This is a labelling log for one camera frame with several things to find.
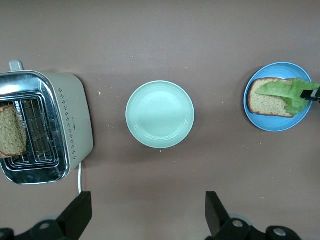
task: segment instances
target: empty plate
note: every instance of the empty plate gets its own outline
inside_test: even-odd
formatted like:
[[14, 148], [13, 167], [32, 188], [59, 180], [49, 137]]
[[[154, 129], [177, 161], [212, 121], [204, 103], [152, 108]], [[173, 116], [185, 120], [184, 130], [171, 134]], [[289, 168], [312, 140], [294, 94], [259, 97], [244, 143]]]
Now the empty plate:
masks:
[[142, 144], [157, 149], [177, 145], [195, 120], [188, 94], [169, 81], [152, 81], [139, 87], [126, 106], [126, 123]]

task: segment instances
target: green lettuce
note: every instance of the green lettuce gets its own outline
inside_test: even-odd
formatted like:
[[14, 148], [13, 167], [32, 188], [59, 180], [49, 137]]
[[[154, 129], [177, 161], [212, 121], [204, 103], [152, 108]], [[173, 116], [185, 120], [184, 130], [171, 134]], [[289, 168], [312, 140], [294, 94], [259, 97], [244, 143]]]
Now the green lettuce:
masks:
[[256, 94], [278, 96], [287, 104], [285, 110], [291, 115], [297, 115], [307, 105], [308, 100], [301, 98], [304, 90], [318, 90], [320, 83], [307, 82], [301, 78], [294, 78], [292, 84], [283, 81], [271, 81], [255, 91]]

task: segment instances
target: toaster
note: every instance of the toaster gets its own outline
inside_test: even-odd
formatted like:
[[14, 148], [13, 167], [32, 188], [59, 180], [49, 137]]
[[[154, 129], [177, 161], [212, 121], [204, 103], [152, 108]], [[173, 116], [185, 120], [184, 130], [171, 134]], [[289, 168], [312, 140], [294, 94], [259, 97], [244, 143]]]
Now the toaster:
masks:
[[15, 106], [27, 141], [25, 154], [0, 158], [1, 168], [19, 185], [58, 182], [94, 146], [84, 87], [72, 74], [24, 70], [20, 60], [9, 65], [0, 74], [0, 107]]

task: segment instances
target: white cord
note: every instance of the white cord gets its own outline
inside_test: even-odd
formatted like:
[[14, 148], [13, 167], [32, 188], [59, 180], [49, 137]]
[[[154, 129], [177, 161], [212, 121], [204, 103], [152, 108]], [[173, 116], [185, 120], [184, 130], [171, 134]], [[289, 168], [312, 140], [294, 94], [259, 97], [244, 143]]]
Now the white cord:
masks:
[[78, 169], [78, 189], [79, 189], [79, 194], [82, 192], [82, 187], [81, 187], [81, 181], [82, 181], [82, 163], [79, 163], [79, 169]]

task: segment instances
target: sandwich bread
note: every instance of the sandwich bread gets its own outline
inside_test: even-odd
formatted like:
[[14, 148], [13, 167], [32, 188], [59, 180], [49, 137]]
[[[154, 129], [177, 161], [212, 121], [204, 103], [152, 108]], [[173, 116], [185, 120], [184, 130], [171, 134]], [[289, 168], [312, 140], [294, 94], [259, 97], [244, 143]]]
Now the sandwich bread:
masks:
[[18, 112], [13, 105], [0, 107], [0, 158], [26, 153], [26, 129], [20, 125]]
[[256, 90], [271, 81], [284, 81], [287, 84], [292, 84], [292, 79], [281, 79], [276, 77], [266, 77], [255, 80], [248, 93], [247, 103], [249, 110], [253, 114], [293, 118], [294, 116], [286, 111], [285, 107], [287, 104], [281, 97], [255, 93]]

